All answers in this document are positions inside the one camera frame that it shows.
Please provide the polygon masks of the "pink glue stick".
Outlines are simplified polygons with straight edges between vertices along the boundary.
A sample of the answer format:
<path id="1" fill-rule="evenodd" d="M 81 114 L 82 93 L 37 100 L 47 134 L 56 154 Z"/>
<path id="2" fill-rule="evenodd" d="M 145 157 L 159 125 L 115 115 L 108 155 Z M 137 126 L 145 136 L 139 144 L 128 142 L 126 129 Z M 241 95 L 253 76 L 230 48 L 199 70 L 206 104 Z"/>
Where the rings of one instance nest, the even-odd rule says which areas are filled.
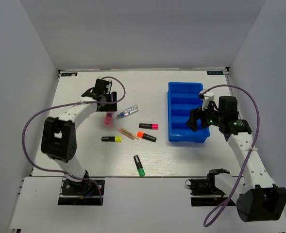
<path id="1" fill-rule="evenodd" d="M 111 126 L 111 125 L 112 125 L 113 115 L 114 115 L 113 112 L 107 112 L 107 113 L 106 113 L 106 116 L 105 116 L 105 118 L 104 118 L 104 124 L 105 124 L 106 126 Z"/>

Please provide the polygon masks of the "pink slim pen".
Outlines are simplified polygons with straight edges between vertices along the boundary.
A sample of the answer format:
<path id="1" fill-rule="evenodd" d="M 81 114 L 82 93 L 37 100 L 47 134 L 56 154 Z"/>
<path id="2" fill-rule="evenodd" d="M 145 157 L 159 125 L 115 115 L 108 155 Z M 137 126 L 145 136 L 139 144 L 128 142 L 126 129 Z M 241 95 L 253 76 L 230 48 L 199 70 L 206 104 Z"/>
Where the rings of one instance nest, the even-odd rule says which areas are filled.
<path id="1" fill-rule="evenodd" d="M 124 136 L 130 138 L 131 140 L 135 140 L 135 138 L 133 136 L 131 136 L 130 134 L 124 132 L 122 129 L 117 129 L 117 131 L 121 134 L 123 134 Z"/>

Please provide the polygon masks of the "yellow slim pen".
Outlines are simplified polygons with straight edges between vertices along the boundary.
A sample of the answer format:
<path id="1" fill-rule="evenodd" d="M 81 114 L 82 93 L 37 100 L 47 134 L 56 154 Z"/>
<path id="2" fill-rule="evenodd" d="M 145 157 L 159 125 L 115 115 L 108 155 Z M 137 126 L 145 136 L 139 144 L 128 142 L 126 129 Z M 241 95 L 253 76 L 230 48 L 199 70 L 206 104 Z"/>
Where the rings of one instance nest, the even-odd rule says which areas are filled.
<path id="1" fill-rule="evenodd" d="M 121 130 L 122 130 L 124 133 L 126 133 L 126 134 L 130 135 L 131 137 L 133 137 L 134 139 L 136 139 L 136 140 L 139 139 L 138 136 L 136 136 L 135 134 L 129 132 L 128 130 L 126 130 L 126 129 L 124 129 L 124 128 L 121 128 Z"/>

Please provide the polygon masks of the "pink black highlighter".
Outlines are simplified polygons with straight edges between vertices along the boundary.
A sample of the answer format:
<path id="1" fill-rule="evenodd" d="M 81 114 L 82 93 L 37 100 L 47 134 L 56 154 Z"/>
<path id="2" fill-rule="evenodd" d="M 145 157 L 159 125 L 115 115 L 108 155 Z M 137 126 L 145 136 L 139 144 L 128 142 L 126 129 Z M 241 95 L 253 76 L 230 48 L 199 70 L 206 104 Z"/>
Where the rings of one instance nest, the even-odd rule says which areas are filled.
<path id="1" fill-rule="evenodd" d="M 158 130 L 158 124 L 139 123 L 138 126 L 139 126 L 139 128 L 142 128 L 142 129 Z"/>

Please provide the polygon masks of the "yellow black highlighter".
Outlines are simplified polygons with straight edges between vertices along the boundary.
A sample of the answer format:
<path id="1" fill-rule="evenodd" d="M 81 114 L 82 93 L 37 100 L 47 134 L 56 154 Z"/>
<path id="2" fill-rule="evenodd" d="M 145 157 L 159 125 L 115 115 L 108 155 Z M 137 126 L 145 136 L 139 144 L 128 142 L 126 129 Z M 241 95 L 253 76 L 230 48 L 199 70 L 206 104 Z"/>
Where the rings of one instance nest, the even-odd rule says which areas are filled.
<path id="1" fill-rule="evenodd" d="M 118 142 L 120 143 L 122 141 L 122 138 L 119 136 L 103 136 L 101 138 L 102 142 Z"/>

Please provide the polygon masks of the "orange black highlighter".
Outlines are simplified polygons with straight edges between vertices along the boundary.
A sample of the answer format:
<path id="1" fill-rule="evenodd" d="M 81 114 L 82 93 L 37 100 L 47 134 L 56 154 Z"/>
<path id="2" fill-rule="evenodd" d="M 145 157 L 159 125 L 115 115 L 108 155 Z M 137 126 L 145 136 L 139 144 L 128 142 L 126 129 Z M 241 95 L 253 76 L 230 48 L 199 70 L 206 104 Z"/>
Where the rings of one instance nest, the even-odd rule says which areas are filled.
<path id="1" fill-rule="evenodd" d="M 144 132 L 137 132 L 137 137 L 151 142 L 156 142 L 157 138 Z"/>

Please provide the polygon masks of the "green black highlighter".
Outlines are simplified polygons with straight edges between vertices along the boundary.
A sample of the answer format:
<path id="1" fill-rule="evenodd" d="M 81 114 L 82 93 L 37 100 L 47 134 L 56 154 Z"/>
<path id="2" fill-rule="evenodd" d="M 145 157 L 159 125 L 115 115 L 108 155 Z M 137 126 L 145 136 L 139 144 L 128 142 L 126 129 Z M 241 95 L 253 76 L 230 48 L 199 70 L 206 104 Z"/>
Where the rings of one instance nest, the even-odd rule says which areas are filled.
<path id="1" fill-rule="evenodd" d="M 134 162 L 135 162 L 135 165 L 136 165 L 136 168 L 137 168 L 139 176 L 140 177 L 145 176 L 145 171 L 144 171 L 144 168 L 142 166 L 142 163 L 141 163 L 138 155 L 134 156 Z"/>

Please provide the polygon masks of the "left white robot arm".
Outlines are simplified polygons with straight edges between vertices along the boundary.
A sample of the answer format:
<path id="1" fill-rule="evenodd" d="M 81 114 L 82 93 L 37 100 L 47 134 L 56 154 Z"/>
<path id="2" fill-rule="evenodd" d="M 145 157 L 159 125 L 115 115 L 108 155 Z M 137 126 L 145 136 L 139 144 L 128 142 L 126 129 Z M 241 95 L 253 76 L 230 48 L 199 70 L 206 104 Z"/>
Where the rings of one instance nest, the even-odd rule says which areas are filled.
<path id="1" fill-rule="evenodd" d="M 112 104 L 112 81 L 97 79 L 95 86 L 85 91 L 78 104 L 58 117 L 48 117 L 44 122 L 41 151 L 54 160 L 67 179 L 73 181 L 73 188 L 80 194 L 90 188 L 87 171 L 75 157 L 77 151 L 76 130 L 95 112 L 116 111 Z"/>

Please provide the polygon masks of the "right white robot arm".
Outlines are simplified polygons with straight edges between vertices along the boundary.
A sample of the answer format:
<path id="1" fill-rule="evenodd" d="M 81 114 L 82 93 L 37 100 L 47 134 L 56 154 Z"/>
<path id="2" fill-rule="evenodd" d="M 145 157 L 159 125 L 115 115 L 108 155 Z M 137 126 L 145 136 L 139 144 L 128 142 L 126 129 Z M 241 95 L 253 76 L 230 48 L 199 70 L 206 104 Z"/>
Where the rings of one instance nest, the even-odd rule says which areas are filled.
<path id="1" fill-rule="evenodd" d="M 254 138 L 249 124 L 238 118 L 237 99 L 221 96 L 216 108 L 213 98 L 206 98 L 201 107 L 190 111 L 186 125 L 196 131 L 198 123 L 203 129 L 218 127 L 241 169 L 237 178 L 224 168 L 210 170 L 207 174 L 207 189 L 214 194 L 221 191 L 227 196 L 219 209 L 223 210 L 232 201 L 244 222 L 279 220 L 286 205 L 286 189 L 276 185 L 252 146 Z"/>

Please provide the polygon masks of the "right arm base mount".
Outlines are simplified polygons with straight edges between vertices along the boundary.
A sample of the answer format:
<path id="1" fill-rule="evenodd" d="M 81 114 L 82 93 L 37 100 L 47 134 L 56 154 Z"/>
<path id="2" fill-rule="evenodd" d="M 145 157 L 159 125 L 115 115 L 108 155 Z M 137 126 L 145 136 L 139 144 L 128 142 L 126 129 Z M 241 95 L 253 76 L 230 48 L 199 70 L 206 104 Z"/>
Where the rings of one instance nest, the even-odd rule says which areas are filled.
<path id="1" fill-rule="evenodd" d="M 227 199 L 219 189 L 210 189 L 206 179 L 187 179 L 185 187 L 190 190 L 192 207 L 216 207 Z"/>

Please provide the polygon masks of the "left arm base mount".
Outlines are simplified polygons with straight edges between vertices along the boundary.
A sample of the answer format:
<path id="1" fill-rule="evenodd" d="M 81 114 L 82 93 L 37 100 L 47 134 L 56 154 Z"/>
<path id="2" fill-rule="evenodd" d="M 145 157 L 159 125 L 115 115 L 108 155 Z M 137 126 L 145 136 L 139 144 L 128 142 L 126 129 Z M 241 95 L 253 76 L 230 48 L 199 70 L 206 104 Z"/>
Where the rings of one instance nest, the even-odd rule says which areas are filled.
<path id="1" fill-rule="evenodd" d="M 59 206 L 101 206 L 104 197 L 105 180 L 94 180 L 100 188 L 102 198 L 93 182 L 75 183 L 63 179 L 58 198 Z"/>

